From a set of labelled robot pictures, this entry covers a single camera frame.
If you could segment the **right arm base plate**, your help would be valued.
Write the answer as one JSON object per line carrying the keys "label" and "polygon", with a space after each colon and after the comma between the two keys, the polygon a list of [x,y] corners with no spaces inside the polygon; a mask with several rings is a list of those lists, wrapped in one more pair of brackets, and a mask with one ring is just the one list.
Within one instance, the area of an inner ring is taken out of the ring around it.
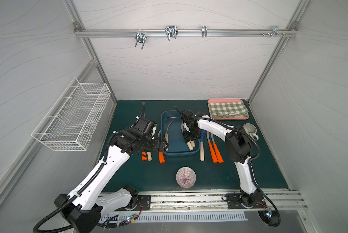
{"label": "right arm base plate", "polygon": [[228,209],[264,209],[265,199],[258,192],[248,195],[246,193],[229,193],[222,197]]}

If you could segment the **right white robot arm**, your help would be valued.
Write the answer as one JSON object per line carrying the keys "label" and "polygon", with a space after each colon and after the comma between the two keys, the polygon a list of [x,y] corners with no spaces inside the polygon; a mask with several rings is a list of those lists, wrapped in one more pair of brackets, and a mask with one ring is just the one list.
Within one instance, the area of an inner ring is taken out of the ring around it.
{"label": "right white robot arm", "polygon": [[240,196],[237,202],[244,208],[251,209],[258,204],[259,199],[268,201],[272,207],[264,207],[259,211],[261,220],[270,227],[278,227],[281,216],[274,202],[258,186],[253,173],[252,161],[257,159],[261,150],[256,140],[246,133],[242,126],[230,126],[211,118],[201,112],[192,114],[190,111],[181,112],[183,136],[187,141],[201,138],[201,131],[205,130],[220,138],[226,147],[229,158],[235,163],[240,179]]}

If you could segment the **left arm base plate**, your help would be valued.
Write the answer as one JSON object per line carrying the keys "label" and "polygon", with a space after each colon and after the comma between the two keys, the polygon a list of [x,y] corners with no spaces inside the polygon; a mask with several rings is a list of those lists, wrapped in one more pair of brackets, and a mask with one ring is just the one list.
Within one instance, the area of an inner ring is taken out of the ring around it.
{"label": "left arm base plate", "polygon": [[122,210],[125,211],[148,211],[151,209],[151,195],[137,195],[132,202],[127,206],[123,207]]}

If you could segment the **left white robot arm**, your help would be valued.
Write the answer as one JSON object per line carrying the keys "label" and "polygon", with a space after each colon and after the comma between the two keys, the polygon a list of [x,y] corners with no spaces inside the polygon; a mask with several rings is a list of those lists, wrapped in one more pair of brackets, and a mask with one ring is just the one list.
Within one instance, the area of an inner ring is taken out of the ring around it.
{"label": "left white robot arm", "polygon": [[109,137],[103,157],[97,165],[69,194],[59,194],[55,200],[56,210],[41,219],[33,227],[33,232],[43,232],[40,227],[55,215],[61,214],[69,225],[51,229],[50,232],[61,233],[75,229],[79,233],[89,233],[98,225],[104,213],[123,207],[134,208],[138,193],[130,187],[112,194],[108,201],[99,201],[98,197],[118,169],[135,152],[164,152],[169,147],[166,139],[155,137],[156,127],[155,122],[146,119],[143,105],[137,120]]}

